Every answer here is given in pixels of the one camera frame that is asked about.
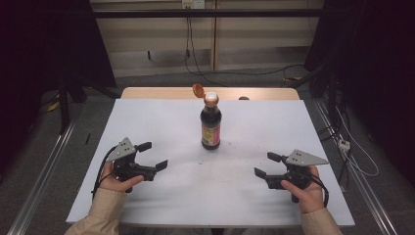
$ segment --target sleeve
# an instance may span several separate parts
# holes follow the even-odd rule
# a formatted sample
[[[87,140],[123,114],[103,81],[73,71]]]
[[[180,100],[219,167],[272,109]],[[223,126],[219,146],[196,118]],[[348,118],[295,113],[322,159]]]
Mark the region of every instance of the sleeve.
[[[300,216],[305,235],[342,235],[339,225],[327,209]]]
[[[125,193],[98,188],[88,215],[65,234],[118,234],[118,219],[124,203]]]

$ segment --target human hand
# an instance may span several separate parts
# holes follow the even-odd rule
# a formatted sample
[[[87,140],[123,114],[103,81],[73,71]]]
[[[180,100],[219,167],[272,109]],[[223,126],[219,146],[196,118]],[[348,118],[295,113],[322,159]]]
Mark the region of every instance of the human hand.
[[[134,185],[137,185],[144,181],[143,175],[138,175],[123,182],[118,181],[113,176],[113,163],[106,162],[104,164],[103,172],[101,174],[101,185],[100,188],[109,189],[124,193],[127,189],[131,188]]]
[[[311,165],[309,169],[311,174],[319,177],[315,165]],[[311,181],[311,184],[303,190],[287,180],[281,181],[281,185],[299,198],[301,213],[316,212],[324,208],[323,192],[318,184]]]

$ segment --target bottle label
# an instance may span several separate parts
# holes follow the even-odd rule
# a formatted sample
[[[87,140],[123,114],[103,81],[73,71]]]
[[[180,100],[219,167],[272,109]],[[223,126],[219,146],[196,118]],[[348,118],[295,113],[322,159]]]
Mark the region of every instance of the bottle label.
[[[220,140],[220,125],[208,128],[202,125],[202,141],[208,146],[215,146]]]

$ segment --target white table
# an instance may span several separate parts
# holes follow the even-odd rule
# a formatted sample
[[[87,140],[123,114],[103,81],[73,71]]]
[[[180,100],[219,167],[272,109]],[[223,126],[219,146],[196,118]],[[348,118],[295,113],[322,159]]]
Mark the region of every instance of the white table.
[[[133,144],[153,142],[136,162],[168,160],[153,182],[143,182],[127,196],[120,222],[160,227],[284,227],[300,224],[298,205],[285,190],[270,190],[254,167],[283,174],[283,164],[266,153],[289,155],[300,149],[327,157],[303,101],[220,100],[221,144],[207,151],[201,144],[202,100],[120,99],[115,102],[67,222],[88,213],[100,163],[124,137]],[[318,167],[330,191],[328,209],[340,226],[354,225],[332,168]]]

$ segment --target soy sauce bottle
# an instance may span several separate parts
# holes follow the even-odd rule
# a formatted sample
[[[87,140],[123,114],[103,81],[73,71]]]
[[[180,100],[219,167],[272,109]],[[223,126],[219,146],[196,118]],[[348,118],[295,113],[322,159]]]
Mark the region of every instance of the soy sauce bottle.
[[[220,144],[220,122],[222,113],[217,108],[219,97],[215,92],[205,95],[205,108],[201,112],[202,145],[207,150],[214,150]]]

